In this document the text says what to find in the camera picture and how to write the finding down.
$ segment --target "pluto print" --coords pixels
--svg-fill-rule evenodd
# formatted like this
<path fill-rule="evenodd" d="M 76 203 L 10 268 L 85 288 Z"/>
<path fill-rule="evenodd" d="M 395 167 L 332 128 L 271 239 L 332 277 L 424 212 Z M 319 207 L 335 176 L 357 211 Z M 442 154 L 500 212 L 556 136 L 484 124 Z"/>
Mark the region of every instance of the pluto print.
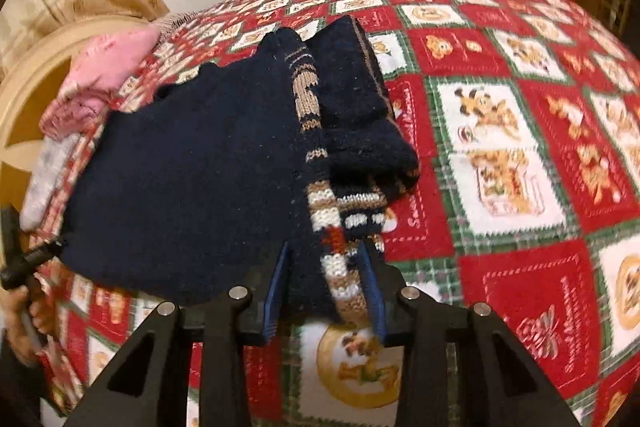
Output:
<path fill-rule="evenodd" d="M 386 261 L 440 302 L 488 302 L 582 427 L 603 427 L 640 375 L 640 64 L 576 3 L 225 0 L 154 49 L 112 108 L 137 111 L 205 62 L 251 56 L 278 28 L 305 40 L 343 16 L 365 30 L 420 160 L 414 190 L 384 213 Z M 82 136 L 32 245 L 59 232 L 103 127 Z M 160 301 L 59 261 L 40 275 L 73 381 L 94 381 Z M 198 425 L 201 361 L 196 345 L 188 427 Z M 402 347 L 381 346 L 367 324 L 283 323 L 244 363 L 254 425 L 395 421 Z"/>

